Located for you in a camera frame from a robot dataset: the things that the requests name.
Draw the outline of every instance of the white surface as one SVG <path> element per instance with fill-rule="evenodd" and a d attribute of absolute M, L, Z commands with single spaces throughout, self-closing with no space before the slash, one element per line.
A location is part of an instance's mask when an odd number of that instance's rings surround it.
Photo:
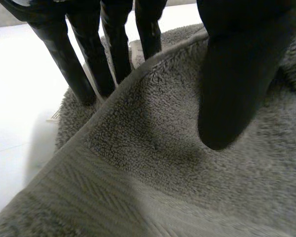
<path fill-rule="evenodd" d="M 195 4 L 167 7 L 161 31 L 200 23 Z M 134 12 L 126 24 L 139 39 Z M 69 36 L 81 62 L 83 57 Z M 48 162 L 57 124 L 47 122 L 68 86 L 44 44 L 28 25 L 0 28 L 0 211 Z"/>

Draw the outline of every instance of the terry cloth texture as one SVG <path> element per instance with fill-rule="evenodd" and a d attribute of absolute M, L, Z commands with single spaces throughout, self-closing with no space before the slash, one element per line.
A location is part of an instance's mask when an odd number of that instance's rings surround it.
<path fill-rule="evenodd" d="M 134 70 L 0 214 L 0 237 L 39 225 L 31 236 L 296 237 L 296 52 L 239 140 L 215 152 L 197 133 L 207 39 Z"/>

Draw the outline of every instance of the gray towel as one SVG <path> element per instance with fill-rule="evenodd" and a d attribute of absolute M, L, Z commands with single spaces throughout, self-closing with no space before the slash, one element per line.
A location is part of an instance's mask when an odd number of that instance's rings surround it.
<path fill-rule="evenodd" d="M 0 214 L 0 237 L 296 237 L 296 89 L 275 81 L 234 146 L 208 149 L 206 42 L 136 69 Z"/>

